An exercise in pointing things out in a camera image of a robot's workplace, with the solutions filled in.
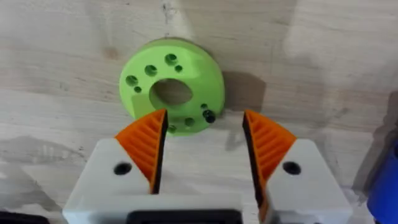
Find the black hole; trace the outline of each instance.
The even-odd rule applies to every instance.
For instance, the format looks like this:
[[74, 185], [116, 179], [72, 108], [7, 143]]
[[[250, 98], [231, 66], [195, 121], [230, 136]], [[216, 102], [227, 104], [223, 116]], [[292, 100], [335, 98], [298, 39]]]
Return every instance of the black hole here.
[[126, 83], [129, 86], [135, 86], [138, 84], [138, 79], [134, 75], [129, 75], [126, 77]]
[[170, 133], [174, 133], [177, 130], [177, 128], [174, 125], [170, 125], [168, 130], [170, 131]]
[[167, 65], [175, 65], [177, 63], [177, 56], [174, 54], [166, 55], [165, 59]]
[[301, 173], [301, 167], [295, 162], [284, 162], [283, 168], [286, 173], [291, 175], [299, 175]]
[[142, 89], [141, 89], [141, 87], [136, 86], [136, 87], [134, 87], [134, 91], [135, 91], [136, 93], [140, 93], [140, 92], [142, 91]]
[[132, 165], [128, 162], [121, 162], [116, 167], [114, 167], [113, 172], [116, 175], [124, 175], [130, 172]]
[[145, 66], [145, 74], [147, 74], [148, 76], [154, 76], [157, 73], [157, 69], [155, 66], [153, 65], [147, 65]]
[[175, 71], [180, 73], [182, 71], [182, 66], [181, 65], [177, 65], [175, 68]]
[[187, 118], [185, 119], [185, 125], [188, 127], [192, 127], [195, 124], [195, 120], [193, 118]]

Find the black screw head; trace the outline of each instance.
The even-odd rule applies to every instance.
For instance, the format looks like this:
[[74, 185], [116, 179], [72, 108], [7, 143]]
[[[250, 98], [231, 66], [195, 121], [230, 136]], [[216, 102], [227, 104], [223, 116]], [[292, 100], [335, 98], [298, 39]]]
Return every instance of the black screw head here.
[[207, 123], [214, 123], [216, 121], [216, 115], [211, 110], [205, 110], [203, 112], [203, 117], [205, 118]]

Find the white plastic housing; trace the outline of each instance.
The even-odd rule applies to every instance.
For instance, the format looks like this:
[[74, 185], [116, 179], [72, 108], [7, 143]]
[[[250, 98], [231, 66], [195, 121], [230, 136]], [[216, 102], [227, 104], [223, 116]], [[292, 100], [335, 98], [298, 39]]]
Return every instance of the white plastic housing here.
[[[116, 175], [121, 162], [132, 164]], [[63, 216], [69, 224], [125, 223], [136, 210], [242, 210], [236, 194], [149, 195], [149, 183], [116, 139], [100, 140], [73, 189]]]
[[[285, 162], [298, 164], [301, 173], [286, 172]], [[266, 224], [345, 224], [353, 212], [318, 148], [306, 139], [294, 142], [268, 180], [266, 195]]]

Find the center hole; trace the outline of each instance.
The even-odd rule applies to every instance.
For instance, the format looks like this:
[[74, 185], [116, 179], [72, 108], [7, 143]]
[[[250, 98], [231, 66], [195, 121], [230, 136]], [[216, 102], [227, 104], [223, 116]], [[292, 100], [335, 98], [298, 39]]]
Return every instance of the center hole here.
[[153, 90], [168, 105], [180, 105], [192, 98], [191, 89], [185, 83], [173, 78], [157, 81], [153, 86]]

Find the mounting hole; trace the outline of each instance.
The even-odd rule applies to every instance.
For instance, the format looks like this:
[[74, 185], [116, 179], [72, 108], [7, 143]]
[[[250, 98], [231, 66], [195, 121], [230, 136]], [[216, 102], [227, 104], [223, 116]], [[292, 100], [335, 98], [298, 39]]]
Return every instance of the mounting hole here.
[[135, 91], [136, 93], [140, 93], [140, 92], [142, 91], [142, 89], [141, 89], [141, 87], [136, 86], [136, 87], [134, 87], [134, 91]]
[[174, 67], [174, 70], [178, 73], [182, 72], [182, 66], [181, 65], [177, 65], [176, 67]]
[[145, 74], [148, 76], [154, 76], [157, 73], [157, 68], [153, 65], [147, 65], [145, 66]]
[[301, 167], [295, 162], [284, 162], [283, 168], [290, 175], [299, 175], [301, 173]]
[[177, 61], [177, 56], [175, 56], [174, 54], [168, 54], [166, 55], [166, 57], [164, 58], [165, 62], [167, 65], [175, 65], [178, 61]]
[[113, 172], [116, 175], [124, 175], [128, 174], [132, 168], [132, 165], [128, 162], [121, 162], [118, 165], [116, 165], [113, 169]]
[[174, 78], [157, 81], [150, 92], [154, 93], [166, 106], [181, 105], [190, 101], [193, 96], [191, 89], [184, 82]]
[[192, 127], [195, 124], [195, 120], [193, 118], [186, 118], [185, 119], [185, 125], [188, 127]]
[[170, 133], [174, 133], [177, 130], [177, 128], [174, 125], [170, 125], [168, 130]]
[[126, 77], [126, 83], [127, 83], [127, 85], [129, 85], [129, 86], [135, 86], [135, 85], [138, 84], [138, 79], [137, 79], [137, 77], [135, 77], [134, 75], [128, 75], [128, 76]]

